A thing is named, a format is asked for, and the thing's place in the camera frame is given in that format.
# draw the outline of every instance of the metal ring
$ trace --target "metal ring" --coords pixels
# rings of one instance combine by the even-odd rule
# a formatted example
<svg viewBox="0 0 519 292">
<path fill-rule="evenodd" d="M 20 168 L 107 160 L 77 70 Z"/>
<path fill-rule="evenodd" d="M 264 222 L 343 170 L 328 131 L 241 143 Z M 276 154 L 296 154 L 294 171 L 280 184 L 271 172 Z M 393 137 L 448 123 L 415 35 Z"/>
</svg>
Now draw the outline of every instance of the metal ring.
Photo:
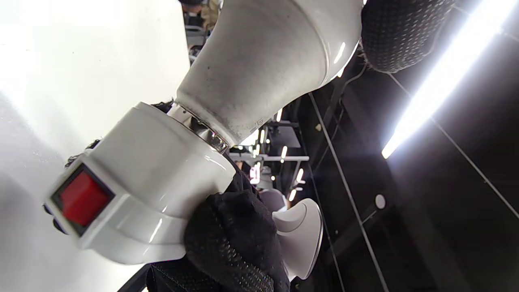
<svg viewBox="0 0 519 292">
<path fill-rule="evenodd" d="M 168 116 L 184 125 L 218 152 L 223 153 L 229 148 L 229 145 L 215 131 L 181 105 L 173 103 Z"/>
</svg>

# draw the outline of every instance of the red switch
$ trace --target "red switch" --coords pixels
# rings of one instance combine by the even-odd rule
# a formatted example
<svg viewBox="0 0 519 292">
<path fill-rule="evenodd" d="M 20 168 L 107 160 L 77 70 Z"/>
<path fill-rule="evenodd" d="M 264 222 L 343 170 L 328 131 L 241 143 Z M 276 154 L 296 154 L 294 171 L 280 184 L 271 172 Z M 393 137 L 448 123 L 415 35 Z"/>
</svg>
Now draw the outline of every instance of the red switch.
<svg viewBox="0 0 519 292">
<path fill-rule="evenodd" d="M 61 193 L 63 215 L 83 227 L 92 223 L 95 216 L 106 206 L 110 197 L 84 171 Z"/>
</svg>

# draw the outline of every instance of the mesh glove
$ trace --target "mesh glove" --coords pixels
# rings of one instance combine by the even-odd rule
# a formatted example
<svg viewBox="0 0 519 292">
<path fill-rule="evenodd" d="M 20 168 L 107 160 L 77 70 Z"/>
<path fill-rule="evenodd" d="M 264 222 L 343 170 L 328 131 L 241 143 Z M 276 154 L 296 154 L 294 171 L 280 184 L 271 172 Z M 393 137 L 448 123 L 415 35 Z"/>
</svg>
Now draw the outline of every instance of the mesh glove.
<svg viewBox="0 0 519 292">
<path fill-rule="evenodd" d="M 376 71 L 410 67 L 432 48 L 456 0 L 368 0 L 362 9 L 364 59 Z"/>
</svg>

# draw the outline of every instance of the light fixture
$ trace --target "light fixture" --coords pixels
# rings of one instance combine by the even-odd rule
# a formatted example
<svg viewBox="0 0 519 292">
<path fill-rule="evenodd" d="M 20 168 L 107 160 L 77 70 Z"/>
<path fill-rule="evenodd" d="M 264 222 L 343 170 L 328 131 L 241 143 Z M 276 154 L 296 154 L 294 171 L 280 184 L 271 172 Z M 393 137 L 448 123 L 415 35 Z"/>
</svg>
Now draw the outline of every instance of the light fixture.
<svg viewBox="0 0 519 292">
<path fill-rule="evenodd" d="M 259 136 L 259 143 L 263 144 L 264 140 L 265 140 L 265 130 L 261 130 L 261 135 Z"/>
<path fill-rule="evenodd" d="M 288 150 L 288 147 L 283 146 L 283 150 L 281 150 L 281 159 L 285 159 L 287 150 Z"/>
<path fill-rule="evenodd" d="M 276 115 L 276 122 L 281 120 L 281 115 L 283 114 L 283 108 L 280 108 L 278 114 Z"/>
<path fill-rule="evenodd" d="M 482 0 L 411 100 L 382 150 L 393 151 L 429 119 L 471 69 L 516 5 L 517 0 Z"/>
<path fill-rule="evenodd" d="M 290 192 L 290 196 L 289 196 L 289 201 L 290 201 L 290 202 L 294 200 L 294 198 L 295 198 L 295 193 L 296 193 L 296 192 L 297 192 L 296 190 L 292 190 L 292 191 Z"/>
<path fill-rule="evenodd" d="M 300 168 L 299 172 L 297 173 L 297 177 L 295 178 L 295 181 L 300 182 L 302 178 L 303 178 L 303 169 Z"/>
<path fill-rule="evenodd" d="M 260 145 L 256 144 L 256 149 L 254 149 L 254 156 L 258 156 L 260 154 Z"/>
</svg>

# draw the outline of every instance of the black fabric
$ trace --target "black fabric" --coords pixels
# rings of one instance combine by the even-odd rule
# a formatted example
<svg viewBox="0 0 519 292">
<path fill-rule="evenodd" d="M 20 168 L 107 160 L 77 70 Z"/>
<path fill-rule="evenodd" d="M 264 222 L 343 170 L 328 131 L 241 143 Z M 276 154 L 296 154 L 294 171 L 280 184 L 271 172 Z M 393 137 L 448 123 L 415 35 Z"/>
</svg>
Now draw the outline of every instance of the black fabric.
<svg viewBox="0 0 519 292">
<path fill-rule="evenodd" d="M 395 73 L 427 56 L 456 0 L 368 0 L 362 9 L 364 58 Z"/>
<path fill-rule="evenodd" d="M 146 275 L 149 292 L 224 292 L 215 280 L 202 273 L 186 258 L 158 262 Z"/>
<path fill-rule="evenodd" d="M 236 174 L 226 192 L 209 196 L 186 227 L 186 255 L 229 289 L 289 291 L 271 213 L 245 174 L 230 162 Z"/>
</svg>

